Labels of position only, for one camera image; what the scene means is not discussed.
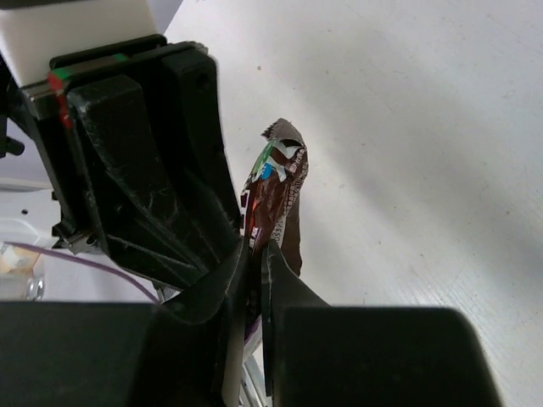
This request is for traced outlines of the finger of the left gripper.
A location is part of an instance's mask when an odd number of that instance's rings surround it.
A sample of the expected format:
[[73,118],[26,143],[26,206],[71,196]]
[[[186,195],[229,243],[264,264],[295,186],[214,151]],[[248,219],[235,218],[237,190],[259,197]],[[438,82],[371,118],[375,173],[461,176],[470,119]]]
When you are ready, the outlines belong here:
[[186,205],[219,263],[237,244],[240,213],[221,132],[216,62],[197,42],[165,50],[160,78],[165,81],[165,112],[181,132]]

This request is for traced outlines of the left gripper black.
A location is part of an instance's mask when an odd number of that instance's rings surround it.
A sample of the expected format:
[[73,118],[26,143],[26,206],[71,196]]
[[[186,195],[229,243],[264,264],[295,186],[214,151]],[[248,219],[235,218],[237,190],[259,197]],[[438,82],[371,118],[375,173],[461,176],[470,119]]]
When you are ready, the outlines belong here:
[[35,143],[59,212],[12,209],[5,242],[101,251],[124,270],[177,289],[219,260],[167,175],[153,137],[148,84],[163,36],[54,58],[45,76],[16,84],[1,69],[1,117]]

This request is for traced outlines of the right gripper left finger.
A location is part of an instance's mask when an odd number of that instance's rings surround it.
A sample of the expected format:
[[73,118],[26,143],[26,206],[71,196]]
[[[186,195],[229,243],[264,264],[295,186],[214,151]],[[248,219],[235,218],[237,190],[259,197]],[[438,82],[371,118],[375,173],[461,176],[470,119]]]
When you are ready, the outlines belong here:
[[165,305],[175,320],[156,406],[237,406],[241,387],[249,248],[245,241]]

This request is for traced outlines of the brown purple chocolate bar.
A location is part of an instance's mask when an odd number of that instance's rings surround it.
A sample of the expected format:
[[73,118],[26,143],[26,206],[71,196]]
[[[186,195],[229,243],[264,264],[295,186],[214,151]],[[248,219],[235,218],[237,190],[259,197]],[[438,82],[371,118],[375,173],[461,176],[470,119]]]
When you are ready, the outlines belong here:
[[244,340],[260,324],[260,265],[263,248],[277,243],[290,269],[299,275],[299,196],[309,172],[307,147],[294,125],[280,118],[262,136],[266,146],[257,157],[240,196],[241,235],[249,245],[249,297]]

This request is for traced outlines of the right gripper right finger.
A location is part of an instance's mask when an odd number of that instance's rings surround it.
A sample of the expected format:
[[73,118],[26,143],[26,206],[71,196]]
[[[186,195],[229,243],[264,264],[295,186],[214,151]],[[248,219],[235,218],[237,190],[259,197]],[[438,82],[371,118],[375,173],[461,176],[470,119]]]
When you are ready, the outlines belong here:
[[314,347],[305,317],[329,304],[291,270],[275,243],[262,253],[260,290],[266,395],[273,406],[293,406],[309,392],[304,374]]

